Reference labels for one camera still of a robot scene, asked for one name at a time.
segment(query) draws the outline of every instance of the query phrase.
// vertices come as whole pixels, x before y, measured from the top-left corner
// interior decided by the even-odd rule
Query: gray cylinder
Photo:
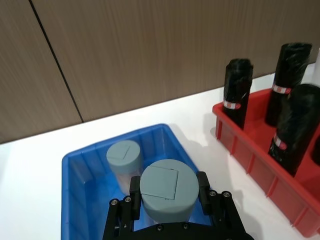
[[[146,213],[156,222],[187,222],[198,198],[199,183],[189,166],[165,159],[144,170],[140,191]]]
[[[139,144],[132,140],[119,141],[108,149],[106,159],[121,191],[129,195],[131,178],[140,176],[143,168]]]

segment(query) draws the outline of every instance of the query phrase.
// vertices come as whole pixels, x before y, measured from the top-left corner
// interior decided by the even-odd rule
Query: cylindrical object
[[[316,58],[316,62],[314,64],[314,71],[312,75],[312,84],[320,86],[320,49],[318,51],[318,57]]]
[[[320,88],[312,84],[296,86],[282,102],[276,134],[269,155],[292,176],[304,157],[320,122]]]
[[[106,159],[121,191],[129,195],[131,178],[140,176],[143,171],[143,157],[139,144],[132,140],[119,141],[108,149]]]
[[[320,166],[320,136],[318,136],[318,138],[315,141],[311,158],[316,164]]]
[[[312,45],[308,43],[287,43],[282,45],[276,65],[272,92],[270,95],[265,122],[275,127],[282,110],[282,99],[299,85],[309,62]]]
[[[148,166],[140,180],[143,208],[157,223],[189,220],[199,194],[192,169],[181,161],[159,160]]]
[[[240,128],[245,126],[253,66],[249,59],[233,59],[226,66],[223,112]]]

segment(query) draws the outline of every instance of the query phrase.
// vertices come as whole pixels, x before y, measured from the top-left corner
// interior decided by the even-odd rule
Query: wooden wall
[[[5,141],[81,121],[29,2],[84,121],[221,87],[233,58],[250,58],[261,76],[284,43],[320,47],[318,0],[5,0],[0,98],[12,103],[1,115],[17,108],[0,120]]]
[[[0,143],[81,123],[27,0],[0,1]]]

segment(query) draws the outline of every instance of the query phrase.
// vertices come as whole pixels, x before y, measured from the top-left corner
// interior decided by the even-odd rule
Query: white tabletop
[[[303,82],[311,80],[313,69],[313,64],[308,66]],[[251,92],[270,88],[273,77],[256,78]],[[232,193],[243,225],[255,240],[304,239],[217,141],[212,106],[222,100],[221,87],[0,145],[0,239],[60,239],[63,156],[159,123],[171,127],[215,190]]]

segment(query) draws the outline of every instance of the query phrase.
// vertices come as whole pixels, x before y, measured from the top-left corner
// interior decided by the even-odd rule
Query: blue bin
[[[175,159],[197,171],[176,136],[165,124],[138,129],[68,153],[62,160],[62,240],[102,239],[109,201],[124,198],[106,159],[109,147],[122,140],[133,140],[140,145],[144,168],[158,160]],[[199,200],[189,221],[210,224],[209,217],[203,215]],[[140,220],[134,222],[134,230],[149,226],[150,221],[141,206]]]

